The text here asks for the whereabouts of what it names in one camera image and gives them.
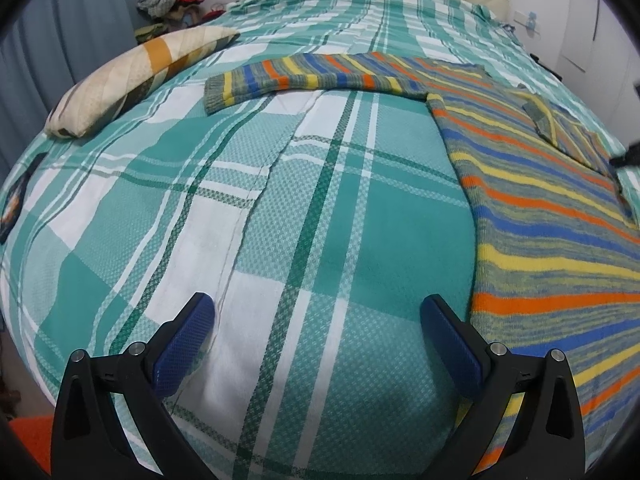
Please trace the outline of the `striped knit sweater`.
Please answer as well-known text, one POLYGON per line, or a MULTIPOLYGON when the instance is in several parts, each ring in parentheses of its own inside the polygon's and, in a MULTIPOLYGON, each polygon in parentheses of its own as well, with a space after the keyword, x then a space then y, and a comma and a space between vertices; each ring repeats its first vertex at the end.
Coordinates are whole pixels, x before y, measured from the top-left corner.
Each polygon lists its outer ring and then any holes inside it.
POLYGON ((639 227, 600 139, 563 107, 482 66, 381 52, 296 54, 206 81, 207 113, 286 90, 423 102, 472 210, 472 320, 534 356, 565 351, 590 462, 639 400, 639 227))

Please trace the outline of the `pile of clothes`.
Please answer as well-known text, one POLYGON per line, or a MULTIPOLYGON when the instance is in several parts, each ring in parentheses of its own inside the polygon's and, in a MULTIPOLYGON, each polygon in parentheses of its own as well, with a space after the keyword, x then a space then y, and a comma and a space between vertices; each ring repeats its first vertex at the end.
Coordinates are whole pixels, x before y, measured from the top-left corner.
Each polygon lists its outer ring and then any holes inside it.
POLYGON ((205 0, 137 0, 137 11, 149 22, 134 31, 137 44, 185 28, 191 28, 220 18, 226 8, 214 4, 208 11, 205 0))

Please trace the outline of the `green plaid bed sheet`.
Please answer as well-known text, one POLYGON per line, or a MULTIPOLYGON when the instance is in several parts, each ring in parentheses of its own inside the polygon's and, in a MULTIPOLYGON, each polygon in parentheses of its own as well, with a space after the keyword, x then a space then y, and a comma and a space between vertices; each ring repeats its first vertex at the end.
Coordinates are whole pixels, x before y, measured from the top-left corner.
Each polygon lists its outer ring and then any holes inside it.
POLYGON ((286 90, 207 113, 210 77, 296 54, 479 65, 622 149, 495 15, 461 0, 240 0, 231 46, 82 141, 40 133, 1 247, 1 315, 50 399, 76 349, 148 340, 196 292, 216 327, 169 401, 221 479, 412 479, 454 429, 422 339, 442 296, 472 322, 476 227, 423 102, 286 90))

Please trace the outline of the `cream orange striped pillow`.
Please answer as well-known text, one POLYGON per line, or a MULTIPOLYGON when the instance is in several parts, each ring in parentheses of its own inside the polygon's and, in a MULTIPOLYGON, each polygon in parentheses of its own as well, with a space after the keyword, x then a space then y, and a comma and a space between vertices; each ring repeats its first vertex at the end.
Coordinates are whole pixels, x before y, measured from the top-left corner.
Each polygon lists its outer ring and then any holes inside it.
POLYGON ((70 88, 50 111, 43 130, 60 139, 92 136, 239 36, 231 27, 202 25, 139 44, 70 88))

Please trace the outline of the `white wardrobe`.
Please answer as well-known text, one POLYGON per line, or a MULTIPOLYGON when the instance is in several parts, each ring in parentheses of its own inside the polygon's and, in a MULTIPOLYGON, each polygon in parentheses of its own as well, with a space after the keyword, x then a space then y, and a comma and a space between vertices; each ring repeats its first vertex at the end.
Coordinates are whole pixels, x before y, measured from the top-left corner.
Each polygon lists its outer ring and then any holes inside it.
POLYGON ((639 139, 639 53, 604 0, 568 0, 558 72, 609 133, 639 139))

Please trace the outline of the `blue curtain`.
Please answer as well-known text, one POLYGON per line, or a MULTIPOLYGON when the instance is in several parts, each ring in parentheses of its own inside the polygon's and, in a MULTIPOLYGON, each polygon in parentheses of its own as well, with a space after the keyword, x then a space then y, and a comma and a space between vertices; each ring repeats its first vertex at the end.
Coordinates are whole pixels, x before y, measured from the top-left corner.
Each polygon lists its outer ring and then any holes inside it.
POLYGON ((137 0, 26 0, 1 32, 1 177, 74 84, 133 48, 137 0))

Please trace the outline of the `white wall socket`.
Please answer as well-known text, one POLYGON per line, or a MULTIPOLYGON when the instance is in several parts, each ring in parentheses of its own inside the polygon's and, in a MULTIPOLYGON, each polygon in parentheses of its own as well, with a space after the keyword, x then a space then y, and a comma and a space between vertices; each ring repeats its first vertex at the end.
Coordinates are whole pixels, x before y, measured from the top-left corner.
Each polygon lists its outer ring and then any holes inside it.
POLYGON ((516 24, 523 26, 526 30, 527 35, 535 36, 536 34, 538 34, 537 14, 535 12, 529 12, 529 14, 525 14, 521 11, 514 11, 513 21, 516 24))

